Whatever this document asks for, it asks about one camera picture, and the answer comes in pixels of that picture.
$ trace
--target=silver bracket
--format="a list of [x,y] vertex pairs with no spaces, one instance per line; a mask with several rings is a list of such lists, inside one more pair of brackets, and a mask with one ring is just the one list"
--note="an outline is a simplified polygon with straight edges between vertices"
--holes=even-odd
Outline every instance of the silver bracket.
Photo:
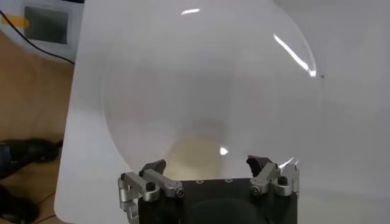
[[152,169],[145,170],[142,177],[147,181],[156,183],[167,197],[184,197],[184,188],[180,181],[171,180]]
[[287,164],[280,177],[273,181],[274,193],[279,196],[290,196],[299,193],[299,169],[295,164]]
[[147,182],[134,172],[124,173],[118,179],[120,207],[127,213],[130,224],[139,224],[138,205],[134,199],[142,195],[144,201],[155,201],[160,196],[160,188]]
[[278,178],[279,172],[276,163],[267,163],[256,177],[250,179],[250,193],[254,196],[268,193],[270,183]]

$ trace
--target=electronic device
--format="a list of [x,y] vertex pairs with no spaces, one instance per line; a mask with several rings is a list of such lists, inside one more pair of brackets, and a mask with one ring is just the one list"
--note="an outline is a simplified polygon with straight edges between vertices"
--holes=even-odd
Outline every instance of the electronic device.
[[[28,40],[45,51],[72,61],[76,59],[83,6],[84,4],[62,0],[15,0],[0,3],[0,9]],[[32,48],[4,18],[0,18],[0,29],[28,51],[56,60]]]

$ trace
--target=wooden floor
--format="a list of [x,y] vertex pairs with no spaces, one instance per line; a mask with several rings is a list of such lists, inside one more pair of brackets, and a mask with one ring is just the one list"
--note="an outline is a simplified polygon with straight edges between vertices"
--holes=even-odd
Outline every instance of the wooden floor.
[[[0,140],[63,139],[72,74],[72,65],[28,54],[0,31]],[[1,184],[39,204],[40,221],[54,215],[58,171],[59,160],[30,164]],[[63,222],[53,217],[41,223]]]

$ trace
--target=transparent bowl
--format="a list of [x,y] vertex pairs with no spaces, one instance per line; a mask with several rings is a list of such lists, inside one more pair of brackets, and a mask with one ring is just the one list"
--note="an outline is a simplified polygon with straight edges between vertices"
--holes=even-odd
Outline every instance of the transparent bowl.
[[282,163],[315,146],[314,58],[272,1],[133,4],[102,94],[132,170],[166,159],[178,180],[249,177],[248,155]]

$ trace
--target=screw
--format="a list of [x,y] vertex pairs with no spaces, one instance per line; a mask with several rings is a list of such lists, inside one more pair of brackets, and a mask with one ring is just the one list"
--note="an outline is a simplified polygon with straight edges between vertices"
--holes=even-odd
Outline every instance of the screw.
[[288,185],[288,179],[285,176],[280,176],[278,178],[278,184],[281,186],[287,186]]
[[183,198],[184,197],[184,189],[183,188],[178,188],[178,189],[176,189],[176,191],[175,191],[175,195],[176,195],[176,197],[178,197],[178,198]]
[[260,189],[256,186],[250,187],[250,193],[254,196],[260,195]]
[[156,190],[156,184],[154,182],[147,182],[146,183],[146,191],[154,191]]

